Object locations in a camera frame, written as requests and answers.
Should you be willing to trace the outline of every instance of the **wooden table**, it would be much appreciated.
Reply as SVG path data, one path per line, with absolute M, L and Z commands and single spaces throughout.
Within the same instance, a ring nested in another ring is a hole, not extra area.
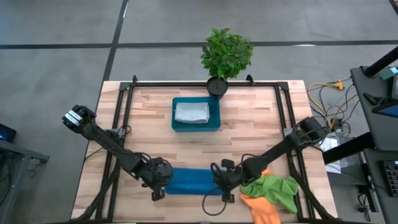
M 104 82 L 98 103 L 96 122 L 110 129 L 113 122 L 120 82 Z M 304 82 L 288 81 L 296 121 L 312 116 Z M 263 86 L 230 87 L 220 100 L 221 128 L 211 133 L 176 133 L 171 128 L 172 99 L 179 96 L 208 96 L 203 87 L 134 87 L 125 148 L 146 152 L 152 157 L 161 156 L 174 167 L 210 168 L 211 162 L 222 159 L 240 162 L 244 153 L 262 154 L 283 140 L 275 90 Z M 288 118 L 284 103 L 285 117 Z M 122 123 L 122 106 L 119 124 Z M 97 150 L 95 142 L 89 143 L 87 154 Z M 322 154 L 312 148 L 303 151 L 310 188 L 329 213 L 337 217 Z M 83 166 L 80 184 L 72 211 L 78 217 L 98 193 L 103 175 L 106 151 L 91 156 Z M 281 177 L 288 177 L 286 156 L 278 158 L 269 168 Z M 115 222 L 252 222 L 248 206 L 236 188 L 236 202 L 216 217 L 206 215 L 201 209 L 203 196 L 166 195 L 157 202 L 150 199 L 151 190 L 141 187 L 121 172 L 114 211 Z M 307 213 L 303 193 L 300 193 L 304 214 Z M 107 211 L 108 198 L 104 209 Z M 219 212 L 223 207 L 220 196 L 206 199 L 206 210 Z M 277 206 L 283 222 L 296 221 L 296 215 Z

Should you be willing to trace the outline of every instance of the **blue towel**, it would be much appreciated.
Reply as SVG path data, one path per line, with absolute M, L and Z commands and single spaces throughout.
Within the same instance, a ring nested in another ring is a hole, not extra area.
M 221 195 L 223 192 L 220 189 L 210 192 L 216 187 L 209 169 L 173 168 L 173 179 L 165 191 L 180 195 Z

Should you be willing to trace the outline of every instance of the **green plant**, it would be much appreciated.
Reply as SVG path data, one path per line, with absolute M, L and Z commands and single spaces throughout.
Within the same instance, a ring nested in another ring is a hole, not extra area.
M 240 35 L 227 34 L 229 28 L 213 29 L 211 37 L 207 38 L 206 45 L 200 56 L 209 75 L 227 80 L 236 78 L 241 70 L 251 65 L 253 45 Z

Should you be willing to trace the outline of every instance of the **concrete floor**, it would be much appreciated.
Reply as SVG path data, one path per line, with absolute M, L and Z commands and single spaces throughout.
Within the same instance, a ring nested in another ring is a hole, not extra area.
M 121 5 L 0 0 L 0 45 L 110 44 Z M 130 0 L 119 42 L 201 42 L 212 27 L 227 26 L 254 41 L 397 40 L 397 22 L 387 0 Z M 250 73 L 258 80 L 305 80 L 307 86 L 333 82 L 393 47 L 255 47 L 252 66 L 239 79 Z M 204 80 L 200 54 L 194 47 L 117 49 L 109 79 Z M 25 180 L 14 223 L 69 219 L 87 141 L 61 117 L 74 104 L 96 107 L 108 55 L 109 49 L 0 50 L 0 123 L 18 131 L 17 144 L 51 155 L 34 179 Z M 332 105 L 342 94 L 325 89 L 324 102 Z M 360 106 L 349 123 L 352 136 L 368 131 Z M 333 185 L 332 191 L 340 218 L 365 221 L 356 211 L 354 187 Z M 371 218 L 384 222 L 380 213 Z

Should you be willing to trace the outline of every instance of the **teal tray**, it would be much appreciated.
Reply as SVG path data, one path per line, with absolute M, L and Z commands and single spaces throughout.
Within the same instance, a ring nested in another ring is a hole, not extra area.
M 210 119 L 206 124 L 186 124 L 174 120 L 177 103 L 208 103 Z M 217 97 L 176 97 L 173 99 L 172 128 L 176 132 L 217 131 L 221 126 L 220 101 Z

